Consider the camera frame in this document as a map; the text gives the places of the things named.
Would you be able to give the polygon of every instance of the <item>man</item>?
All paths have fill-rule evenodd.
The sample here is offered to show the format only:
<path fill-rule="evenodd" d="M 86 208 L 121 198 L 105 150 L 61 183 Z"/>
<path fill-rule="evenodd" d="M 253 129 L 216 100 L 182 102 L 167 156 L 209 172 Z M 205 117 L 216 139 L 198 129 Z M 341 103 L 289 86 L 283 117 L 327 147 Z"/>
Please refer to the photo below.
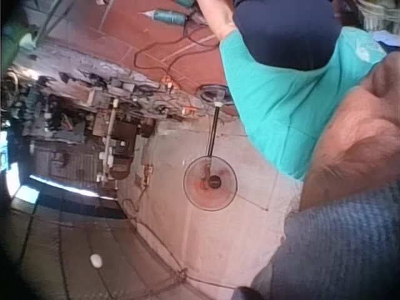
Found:
<path fill-rule="evenodd" d="M 347 95 L 324 130 L 300 212 L 232 300 L 400 299 L 400 53 Z"/>
<path fill-rule="evenodd" d="M 342 28 L 328 0 L 198 0 L 249 139 L 303 180 L 342 98 L 384 56 L 368 33 Z"/>

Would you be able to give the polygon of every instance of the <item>teal shirt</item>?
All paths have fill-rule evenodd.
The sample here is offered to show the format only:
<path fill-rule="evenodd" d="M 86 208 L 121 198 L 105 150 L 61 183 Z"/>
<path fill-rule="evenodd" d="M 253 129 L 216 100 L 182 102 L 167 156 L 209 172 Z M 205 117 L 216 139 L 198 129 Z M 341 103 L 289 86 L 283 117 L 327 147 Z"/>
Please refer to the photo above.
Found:
<path fill-rule="evenodd" d="M 342 29 L 328 64 L 313 71 L 259 64 L 237 30 L 220 52 L 250 141 L 278 170 L 300 180 L 338 104 L 385 56 L 367 32 L 352 27 Z"/>

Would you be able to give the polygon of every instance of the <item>white wall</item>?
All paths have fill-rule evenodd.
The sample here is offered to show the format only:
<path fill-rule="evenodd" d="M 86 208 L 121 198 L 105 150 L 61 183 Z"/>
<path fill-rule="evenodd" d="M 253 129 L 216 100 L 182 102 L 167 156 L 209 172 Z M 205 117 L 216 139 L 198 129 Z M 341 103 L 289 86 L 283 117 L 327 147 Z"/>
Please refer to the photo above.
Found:
<path fill-rule="evenodd" d="M 142 198 L 139 217 L 188 268 L 188 274 L 226 286 L 250 284 L 283 236 L 284 217 L 299 199 L 301 183 L 278 174 L 252 147 L 239 120 L 219 122 L 214 155 L 235 170 L 238 190 L 230 206 L 218 212 L 195 208 L 183 190 L 189 163 L 205 155 L 209 120 L 162 122 L 145 143 L 134 172 L 143 176 L 141 164 L 152 164 L 154 173 Z M 139 189 L 131 181 L 125 193 L 134 201 Z M 168 252 L 148 232 L 139 232 L 173 268 Z M 195 287 L 214 299 L 230 299 L 232 291 L 194 281 Z"/>

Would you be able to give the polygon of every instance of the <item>electric fan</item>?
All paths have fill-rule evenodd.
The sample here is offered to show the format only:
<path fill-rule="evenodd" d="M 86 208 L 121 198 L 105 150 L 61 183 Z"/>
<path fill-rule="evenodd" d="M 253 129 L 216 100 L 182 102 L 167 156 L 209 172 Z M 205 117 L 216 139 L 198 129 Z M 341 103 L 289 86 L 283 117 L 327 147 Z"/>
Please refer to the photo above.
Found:
<path fill-rule="evenodd" d="M 233 201 L 238 180 L 233 168 L 223 159 L 213 156 L 219 110 L 224 94 L 214 101 L 215 113 L 207 149 L 207 156 L 199 157 L 186 169 L 183 188 L 189 201 L 205 211 L 219 211 Z"/>

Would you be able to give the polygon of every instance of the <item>fan pole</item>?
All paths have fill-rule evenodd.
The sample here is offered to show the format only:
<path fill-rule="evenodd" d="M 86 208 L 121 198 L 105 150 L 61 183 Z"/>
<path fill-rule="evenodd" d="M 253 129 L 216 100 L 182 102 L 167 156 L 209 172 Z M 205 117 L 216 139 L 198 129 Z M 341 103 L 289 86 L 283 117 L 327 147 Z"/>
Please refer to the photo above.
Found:
<path fill-rule="evenodd" d="M 214 150 L 214 142 L 215 142 L 215 135 L 217 131 L 217 124 L 218 124 L 218 116 L 219 116 L 219 110 L 222 107 L 223 103 L 219 101 L 214 102 L 215 105 L 215 112 L 214 112 L 214 120 L 212 121 L 212 128 L 211 128 L 211 134 L 210 134 L 210 140 L 208 143 L 208 150 L 207 150 L 207 156 L 210 158 L 213 156 L 213 150 Z"/>

